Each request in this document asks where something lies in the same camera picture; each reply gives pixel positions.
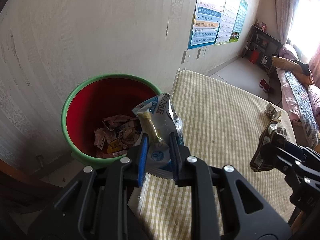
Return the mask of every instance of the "electrical outlet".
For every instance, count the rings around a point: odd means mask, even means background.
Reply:
[[[201,57],[204,57],[206,48],[207,48],[207,47],[203,47],[203,48],[200,48],[200,49],[198,50],[197,59],[199,59],[199,58],[201,58]]]
[[[182,56],[182,63],[186,63],[188,61],[194,60],[194,56],[195,56],[195,50],[194,49],[188,49],[185,50]]]

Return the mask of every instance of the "poster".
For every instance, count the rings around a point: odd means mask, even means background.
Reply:
[[[229,42],[238,41],[244,23],[244,18],[247,13],[247,8],[248,4],[245,2],[245,0],[241,0],[235,26],[233,27]]]
[[[216,45],[229,42],[236,22],[240,2],[241,0],[226,0],[215,42]]]
[[[214,44],[226,0],[197,0],[188,49]]]

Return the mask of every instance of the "bed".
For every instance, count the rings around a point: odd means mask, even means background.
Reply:
[[[280,49],[279,57],[299,60],[290,44],[285,44]],[[279,68],[276,71],[281,83],[282,108],[289,115],[297,143],[314,148],[320,143],[320,131],[313,115],[308,92],[290,71]]]
[[[183,136],[192,155],[208,165],[233,165],[286,220],[294,206],[291,188],[276,169],[255,173],[249,162],[259,136],[269,123],[264,113],[267,101],[219,80],[189,70],[178,71],[172,102],[183,120]],[[288,114],[281,108],[281,125],[295,143]],[[189,239],[191,189],[178,188],[173,180],[146,175],[145,183],[129,200],[129,206],[150,239]],[[222,221],[217,206],[220,231]]]

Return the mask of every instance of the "pink curtain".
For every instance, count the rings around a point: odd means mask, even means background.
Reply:
[[[311,70],[315,85],[320,88],[320,44],[316,53],[309,61],[309,69]]]

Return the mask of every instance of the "tile floor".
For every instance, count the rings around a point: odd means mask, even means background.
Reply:
[[[268,98],[268,94],[259,87],[259,82],[262,79],[268,81],[267,73],[257,65],[252,64],[247,59],[239,58],[213,74],[211,77],[239,87],[263,99]],[[82,163],[78,162],[77,160],[73,160],[71,163],[68,163],[67,165],[57,169],[51,174],[43,177],[41,180],[64,187],[68,184],[68,182],[71,181],[71,179],[73,179],[76,174],[78,174],[83,167],[84,165]],[[19,225],[19,227],[24,232],[27,232],[29,225],[39,214],[40,212],[34,212],[25,215],[13,213],[11,216]]]
[[[239,87],[265,100],[268,99],[268,94],[259,87],[262,79],[268,82],[267,73],[245,58],[235,60],[211,77]]]

